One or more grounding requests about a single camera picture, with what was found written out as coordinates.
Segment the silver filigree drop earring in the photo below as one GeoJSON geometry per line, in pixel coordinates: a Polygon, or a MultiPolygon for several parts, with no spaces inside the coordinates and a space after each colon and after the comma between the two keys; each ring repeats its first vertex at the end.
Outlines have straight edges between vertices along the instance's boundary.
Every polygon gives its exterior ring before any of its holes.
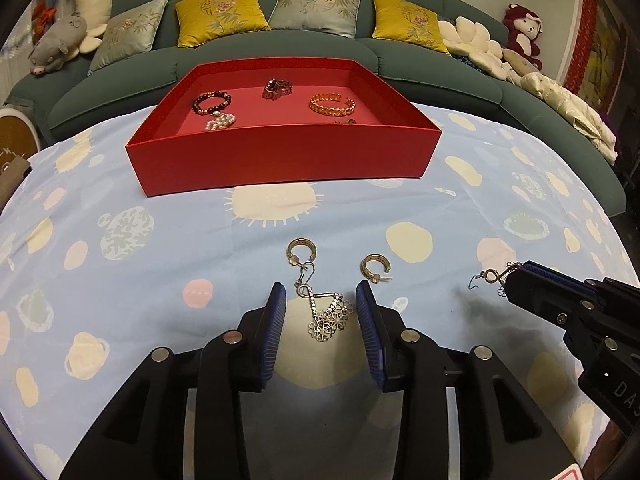
{"type": "Polygon", "coordinates": [[[338,292],[314,292],[310,284],[314,274],[314,264],[311,261],[299,263],[297,266],[299,274],[294,282],[296,294],[308,301],[311,313],[308,334],[323,344],[346,328],[354,308],[338,292]]]}
{"type": "Polygon", "coordinates": [[[498,271],[496,269],[481,270],[480,273],[474,274],[469,280],[468,289],[476,289],[478,287],[477,283],[479,281],[484,281],[487,284],[497,285],[497,294],[500,297],[505,297],[506,291],[504,290],[504,286],[506,286],[506,279],[512,272],[518,270],[520,266],[521,263],[519,262],[509,261],[506,268],[502,271],[498,271]]]}

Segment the gold hoop earring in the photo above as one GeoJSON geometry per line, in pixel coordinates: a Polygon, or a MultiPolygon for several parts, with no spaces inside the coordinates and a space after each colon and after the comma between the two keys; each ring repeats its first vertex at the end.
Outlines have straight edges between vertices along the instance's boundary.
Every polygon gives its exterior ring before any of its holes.
{"type": "Polygon", "coordinates": [[[380,284],[390,282],[393,278],[390,276],[392,264],[390,260],[378,252],[366,255],[359,265],[362,276],[372,284],[380,284]]]}
{"type": "Polygon", "coordinates": [[[291,266],[306,266],[317,258],[317,246],[308,238],[297,237],[288,243],[285,255],[291,266]]]}

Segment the gold chain bangle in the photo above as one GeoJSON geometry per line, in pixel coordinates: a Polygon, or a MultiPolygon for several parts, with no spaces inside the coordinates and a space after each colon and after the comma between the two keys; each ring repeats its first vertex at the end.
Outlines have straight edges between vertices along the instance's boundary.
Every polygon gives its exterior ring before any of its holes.
{"type": "Polygon", "coordinates": [[[339,93],[317,93],[309,99],[308,107],[319,115],[346,117],[354,114],[356,102],[339,93]]]}

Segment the planet print blue tablecloth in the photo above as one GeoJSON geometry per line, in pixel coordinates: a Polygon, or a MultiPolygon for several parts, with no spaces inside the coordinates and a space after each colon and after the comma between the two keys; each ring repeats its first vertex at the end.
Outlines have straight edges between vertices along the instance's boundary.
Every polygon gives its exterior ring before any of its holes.
{"type": "Polygon", "coordinates": [[[146,111],[35,155],[1,216],[1,413],[55,479],[156,347],[201,348],[286,288],[266,390],[242,399],[256,479],[387,479],[402,397],[379,392],[358,321],[320,342],[312,312],[380,304],[443,347],[484,344],[584,462],[608,418],[579,389],[562,332],[480,278],[535,261],[636,284],[604,210],[551,148],[483,118],[427,107],[437,150],[419,180],[300,182],[146,197],[125,146],[146,111]]]}

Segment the cream satin quilt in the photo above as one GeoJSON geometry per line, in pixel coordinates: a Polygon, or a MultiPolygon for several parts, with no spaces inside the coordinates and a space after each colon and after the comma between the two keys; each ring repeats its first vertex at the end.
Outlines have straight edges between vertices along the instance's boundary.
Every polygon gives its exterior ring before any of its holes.
{"type": "Polygon", "coordinates": [[[546,102],[552,110],[585,136],[611,166],[615,165],[616,136],[602,120],[600,114],[587,102],[568,91],[556,80],[538,72],[521,76],[520,86],[546,102]]]}

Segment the dark green sofa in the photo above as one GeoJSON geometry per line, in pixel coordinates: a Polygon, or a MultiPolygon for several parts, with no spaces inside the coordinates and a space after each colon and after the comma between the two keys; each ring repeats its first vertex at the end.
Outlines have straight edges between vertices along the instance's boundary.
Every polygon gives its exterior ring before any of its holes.
{"type": "MultiPolygon", "coordinates": [[[[121,14],[152,0],[114,0],[121,14]]],[[[102,120],[160,102],[195,65],[263,56],[348,58],[376,73],[408,100],[460,110],[521,129],[552,148],[610,217],[626,209],[626,195],[612,166],[564,118],[527,91],[484,75],[454,58],[415,44],[373,38],[374,6],[361,0],[352,39],[312,32],[275,29],[242,32],[214,39],[201,47],[178,46],[178,18],[168,0],[151,51],[118,61],[92,74],[91,58],[78,56],[62,70],[37,78],[27,75],[11,90],[14,105],[34,123],[44,143],[55,144],[102,120]]],[[[270,13],[277,0],[258,0],[270,13]]],[[[464,16],[483,24],[499,44],[508,41],[506,26],[461,0],[407,0],[440,18],[464,16]]]]}

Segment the brown cloth pouch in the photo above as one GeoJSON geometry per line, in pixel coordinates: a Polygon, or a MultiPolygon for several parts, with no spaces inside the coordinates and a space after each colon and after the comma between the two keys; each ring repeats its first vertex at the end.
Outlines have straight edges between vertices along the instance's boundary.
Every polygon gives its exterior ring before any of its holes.
{"type": "Polygon", "coordinates": [[[21,156],[15,156],[4,166],[0,176],[0,211],[9,203],[17,188],[31,171],[32,166],[29,161],[21,156]]]}

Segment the white flower shaped cushion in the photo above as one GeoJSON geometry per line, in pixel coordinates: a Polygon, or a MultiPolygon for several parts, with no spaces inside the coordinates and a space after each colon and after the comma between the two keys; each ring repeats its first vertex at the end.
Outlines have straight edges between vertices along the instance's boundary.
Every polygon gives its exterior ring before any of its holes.
{"type": "Polygon", "coordinates": [[[511,65],[503,59],[502,47],[483,24],[458,16],[453,23],[440,20],[438,27],[451,54],[468,58],[476,68],[496,79],[508,78],[511,65]]]}

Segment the round wooden white device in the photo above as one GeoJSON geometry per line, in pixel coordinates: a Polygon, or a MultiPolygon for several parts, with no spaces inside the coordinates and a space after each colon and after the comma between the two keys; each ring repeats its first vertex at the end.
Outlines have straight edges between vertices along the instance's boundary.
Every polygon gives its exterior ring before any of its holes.
{"type": "Polygon", "coordinates": [[[38,133],[30,119],[14,108],[0,110],[0,164],[5,172],[17,157],[29,159],[40,151],[38,133]]]}

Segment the right yellow floral cushion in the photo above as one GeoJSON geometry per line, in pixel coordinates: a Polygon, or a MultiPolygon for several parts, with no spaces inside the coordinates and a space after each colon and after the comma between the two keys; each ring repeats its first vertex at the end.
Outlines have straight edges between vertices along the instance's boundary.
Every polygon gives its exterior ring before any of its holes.
{"type": "Polygon", "coordinates": [[[406,0],[372,0],[375,10],[373,39],[415,44],[450,55],[434,11],[406,0]]]}

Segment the yellow floral cushion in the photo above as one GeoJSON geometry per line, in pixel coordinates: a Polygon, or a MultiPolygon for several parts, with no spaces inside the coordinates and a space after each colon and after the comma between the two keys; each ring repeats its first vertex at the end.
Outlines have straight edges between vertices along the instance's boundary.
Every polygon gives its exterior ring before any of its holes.
{"type": "Polygon", "coordinates": [[[375,10],[373,39],[415,44],[450,55],[434,11],[406,0],[372,0],[375,10]]]}
{"type": "Polygon", "coordinates": [[[258,0],[180,0],[175,10],[178,48],[196,48],[221,37],[270,29],[258,0]]]}

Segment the left grey floral cushion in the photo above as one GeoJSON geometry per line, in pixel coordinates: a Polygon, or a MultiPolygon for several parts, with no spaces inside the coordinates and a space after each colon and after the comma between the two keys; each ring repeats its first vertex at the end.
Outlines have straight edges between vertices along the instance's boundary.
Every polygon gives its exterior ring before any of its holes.
{"type": "Polygon", "coordinates": [[[169,0],[152,0],[111,18],[96,49],[88,76],[113,63],[152,49],[169,0]]]}

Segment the grey plush animal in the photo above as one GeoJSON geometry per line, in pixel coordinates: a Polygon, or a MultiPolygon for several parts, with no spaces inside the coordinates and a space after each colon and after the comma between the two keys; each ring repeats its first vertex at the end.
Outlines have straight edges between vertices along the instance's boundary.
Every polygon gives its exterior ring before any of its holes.
{"type": "Polygon", "coordinates": [[[74,13],[58,20],[37,42],[29,55],[30,72],[43,76],[60,70],[79,53],[87,22],[74,13]]]}

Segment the left yellow floral cushion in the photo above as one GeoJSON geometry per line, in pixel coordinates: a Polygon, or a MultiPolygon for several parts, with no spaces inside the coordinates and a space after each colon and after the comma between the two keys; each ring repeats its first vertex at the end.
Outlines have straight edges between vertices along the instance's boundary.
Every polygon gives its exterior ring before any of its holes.
{"type": "Polygon", "coordinates": [[[270,29],[258,0],[180,0],[175,10],[178,48],[196,48],[221,37],[270,29]]]}

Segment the right grey floral cushion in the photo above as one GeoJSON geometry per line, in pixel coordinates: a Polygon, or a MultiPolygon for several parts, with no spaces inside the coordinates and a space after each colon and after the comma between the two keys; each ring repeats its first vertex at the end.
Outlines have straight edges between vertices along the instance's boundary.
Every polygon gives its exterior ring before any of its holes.
{"type": "Polygon", "coordinates": [[[277,0],[272,29],[312,30],[354,39],[361,0],[277,0]]]}

